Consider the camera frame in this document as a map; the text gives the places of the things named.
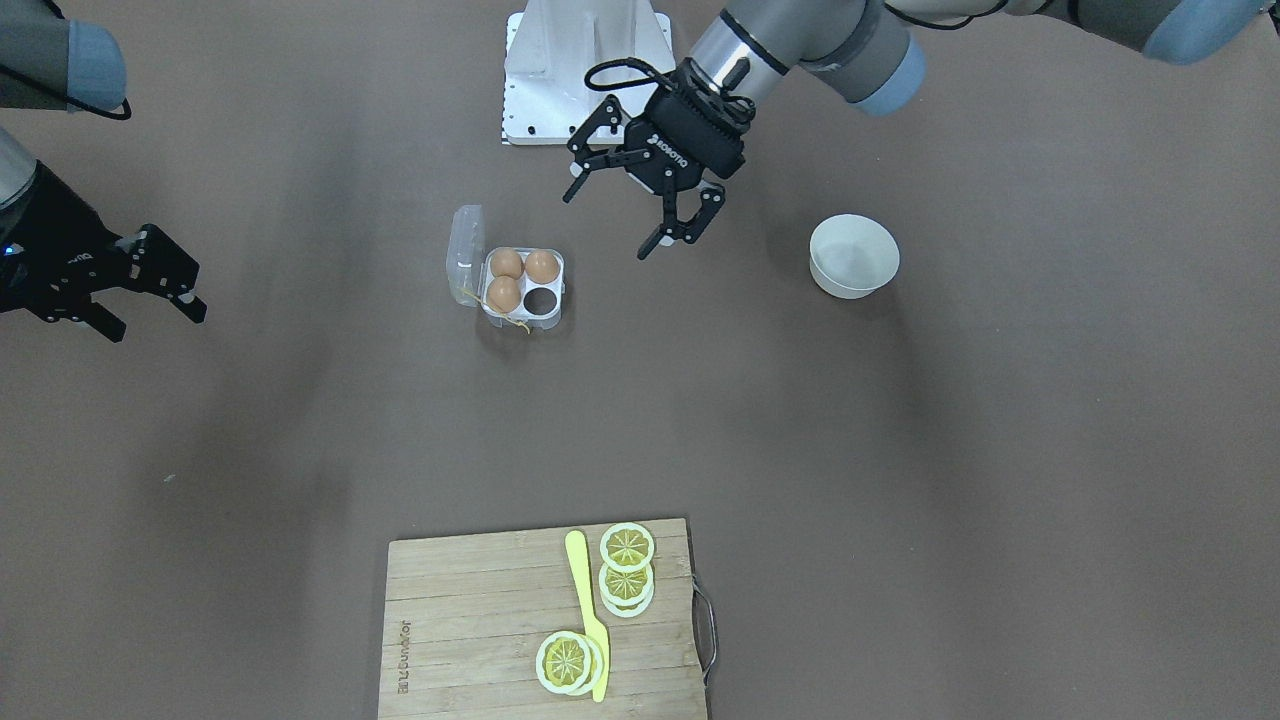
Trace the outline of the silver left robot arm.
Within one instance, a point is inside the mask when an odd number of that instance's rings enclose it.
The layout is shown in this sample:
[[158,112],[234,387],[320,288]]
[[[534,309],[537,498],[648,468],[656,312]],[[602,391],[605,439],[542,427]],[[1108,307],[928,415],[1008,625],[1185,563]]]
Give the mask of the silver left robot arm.
[[1171,65],[1189,65],[1233,41],[1252,20],[1277,19],[1275,1],[730,1],[687,56],[659,70],[635,56],[589,68],[603,94],[568,138],[576,176],[620,168],[662,201],[637,250],[695,243],[744,164],[759,104],[792,69],[872,117],[902,108],[920,88],[925,56],[914,28],[955,31],[1006,13],[1043,15]]

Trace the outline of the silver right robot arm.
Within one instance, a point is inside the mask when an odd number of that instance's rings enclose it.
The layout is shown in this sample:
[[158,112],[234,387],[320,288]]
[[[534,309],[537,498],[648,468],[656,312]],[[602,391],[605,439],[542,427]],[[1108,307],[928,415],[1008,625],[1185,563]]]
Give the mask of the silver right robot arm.
[[[5,1],[1,8],[5,109],[86,111],[127,120],[125,60],[115,37],[65,17],[52,1]],[[110,231],[69,184],[1,135],[1,309],[87,325],[120,341],[125,323],[96,300],[128,290],[166,300],[201,323],[206,304],[195,290],[198,263],[152,224]]]

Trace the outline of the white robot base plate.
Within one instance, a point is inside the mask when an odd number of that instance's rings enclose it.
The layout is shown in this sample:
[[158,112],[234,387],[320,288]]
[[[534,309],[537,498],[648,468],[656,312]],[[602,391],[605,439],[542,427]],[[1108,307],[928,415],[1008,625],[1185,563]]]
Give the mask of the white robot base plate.
[[506,22],[502,141],[564,145],[605,96],[588,72],[625,58],[675,69],[671,29],[649,1],[527,3]]

